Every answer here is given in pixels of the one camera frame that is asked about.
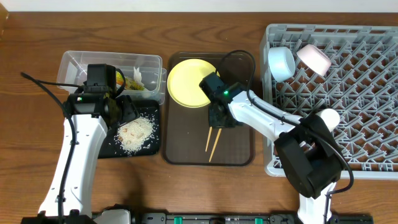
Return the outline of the green snack wrapper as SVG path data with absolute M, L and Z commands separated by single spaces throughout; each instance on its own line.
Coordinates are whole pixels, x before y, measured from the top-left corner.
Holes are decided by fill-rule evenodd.
M 123 78 L 120 72 L 116 72 L 116 86 L 119 88 L 123 85 Z M 139 90 L 144 91 L 144 85 L 136 82 L 130 77 L 125 77 L 125 90 Z

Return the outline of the white tissue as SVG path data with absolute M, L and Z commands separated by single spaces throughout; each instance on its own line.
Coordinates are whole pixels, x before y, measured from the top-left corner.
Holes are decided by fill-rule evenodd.
M 133 79 L 138 85 L 144 87 L 144 84 L 142 82 L 142 74 L 139 70 L 139 67 L 134 67 Z

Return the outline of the yellow plate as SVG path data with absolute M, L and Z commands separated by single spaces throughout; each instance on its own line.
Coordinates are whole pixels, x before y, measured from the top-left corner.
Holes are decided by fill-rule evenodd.
M 201 108 L 210 100 L 199 87 L 200 82 L 216 68 L 202 59 L 187 59 L 174 66 L 167 78 L 172 99 L 187 108 Z

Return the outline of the pile of rice grains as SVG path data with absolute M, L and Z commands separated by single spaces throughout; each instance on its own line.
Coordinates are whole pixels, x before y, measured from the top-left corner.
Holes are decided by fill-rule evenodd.
M 114 139 L 123 152 L 132 156 L 154 146 L 156 127 L 153 119 L 140 117 L 120 127 Z

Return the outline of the light blue bowl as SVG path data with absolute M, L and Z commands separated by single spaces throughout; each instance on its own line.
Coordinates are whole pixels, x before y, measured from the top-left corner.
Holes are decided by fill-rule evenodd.
M 276 82 L 284 82 L 295 73 L 295 60 L 287 47 L 273 47 L 268 51 L 271 74 Z

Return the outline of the white rice bowl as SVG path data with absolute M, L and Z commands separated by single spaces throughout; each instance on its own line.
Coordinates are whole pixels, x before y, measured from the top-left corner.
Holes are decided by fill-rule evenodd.
M 312 44 L 308 44 L 297 51 L 297 57 L 320 76 L 325 76 L 331 66 L 330 59 Z

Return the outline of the white green cup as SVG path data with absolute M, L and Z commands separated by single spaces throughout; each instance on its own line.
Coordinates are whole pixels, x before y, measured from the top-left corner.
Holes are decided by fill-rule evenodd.
M 337 111 L 331 108 L 316 113 L 326 124 L 329 132 L 332 132 L 340 123 L 340 116 Z

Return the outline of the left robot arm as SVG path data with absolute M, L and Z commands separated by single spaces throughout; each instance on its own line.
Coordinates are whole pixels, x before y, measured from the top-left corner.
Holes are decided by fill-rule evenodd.
M 132 214 L 120 205 L 93 217 L 91 196 L 99 152 L 109 131 L 140 117 L 123 86 L 116 86 L 121 70 L 107 64 L 89 64 L 87 80 L 61 102 L 48 82 L 26 73 L 22 77 L 41 87 L 62 110 L 64 134 L 50 189 L 38 214 L 22 223 L 131 223 Z

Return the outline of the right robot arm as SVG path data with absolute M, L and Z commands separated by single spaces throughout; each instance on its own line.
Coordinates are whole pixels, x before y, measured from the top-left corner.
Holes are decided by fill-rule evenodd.
M 347 163 L 332 135 L 339 114 L 325 109 L 302 118 L 282 111 L 243 85 L 225 84 L 214 72 L 199 84 L 216 112 L 244 123 L 272 141 L 285 176 L 300 194 L 302 223 L 328 223 L 336 182 Z

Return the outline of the clear plastic waste bin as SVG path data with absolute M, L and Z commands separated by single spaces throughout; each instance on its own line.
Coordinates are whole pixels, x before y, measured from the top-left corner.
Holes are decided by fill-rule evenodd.
M 87 80 L 88 65 L 97 63 L 112 65 L 120 69 L 125 77 L 132 79 L 134 67 L 139 67 L 145 90 L 124 90 L 123 94 L 133 100 L 155 100 L 160 105 L 164 103 L 167 70 L 162 67 L 162 58 L 158 55 L 69 50 L 62 57 L 57 82 L 82 85 Z

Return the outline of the black waste tray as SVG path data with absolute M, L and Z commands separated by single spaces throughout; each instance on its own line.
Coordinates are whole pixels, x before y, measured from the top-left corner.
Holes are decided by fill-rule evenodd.
M 154 123 L 157 125 L 155 136 L 157 137 L 154 141 L 154 146 L 151 146 L 150 149 L 144 149 L 141 152 L 138 152 L 132 156 L 149 156 L 156 154 L 160 149 L 161 143 L 161 135 L 160 135 L 160 109 L 158 102 L 154 100 L 141 100 L 134 101 L 134 106 L 136 107 L 136 111 L 140 114 L 140 117 L 145 117 L 149 119 L 153 119 Z M 132 157 L 127 155 L 122 151 L 120 143 L 117 143 L 114 137 L 119 128 L 111 129 L 108 131 L 107 136 L 102 144 L 102 147 L 99 152 L 100 159 L 114 158 L 114 157 Z

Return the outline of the grey plastic dishwasher rack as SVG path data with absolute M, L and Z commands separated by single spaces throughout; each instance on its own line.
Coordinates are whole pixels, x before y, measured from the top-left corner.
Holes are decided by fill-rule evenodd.
M 295 74 L 278 83 L 268 51 L 287 47 L 296 54 L 312 44 L 331 60 L 324 76 L 299 58 Z M 305 117 L 326 108 L 340 123 L 334 139 L 356 179 L 397 178 L 397 28 L 315 24 L 271 24 L 260 44 L 264 99 Z

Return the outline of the dark brown serving tray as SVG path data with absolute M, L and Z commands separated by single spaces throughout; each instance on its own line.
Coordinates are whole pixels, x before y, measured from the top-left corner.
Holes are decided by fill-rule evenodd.
M 179 62 L 191 58 L 202 59 L 217 66 L 226 53 L 177 52 L 169 59 L 169 70 Z M 247 85 L 252 73 L 252 60 L 243 53 L 229 56 L 222 64 L 221 79 L 230 85 L 240 82 Z M 218 130 L 212 129 L 208 150 L 208 106 L 186 108 L 175 102 L 167 93 L 162 157 L 169 164 L 195 166 L 245 166 L 254 156 L 254 130 L 242 125 L 222 128 L 212 160 L 209 162 Z

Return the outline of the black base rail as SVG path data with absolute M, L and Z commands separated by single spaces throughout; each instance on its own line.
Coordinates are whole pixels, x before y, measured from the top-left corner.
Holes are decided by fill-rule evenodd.
M 237 214 L 166 214 L 143 213 L 141 215 L 126 209 L 105 210 L 93 214 L 95 223 L 141 223 L 141 224 L 299 224 L 302 221 L 293 213 L 270 215 Z

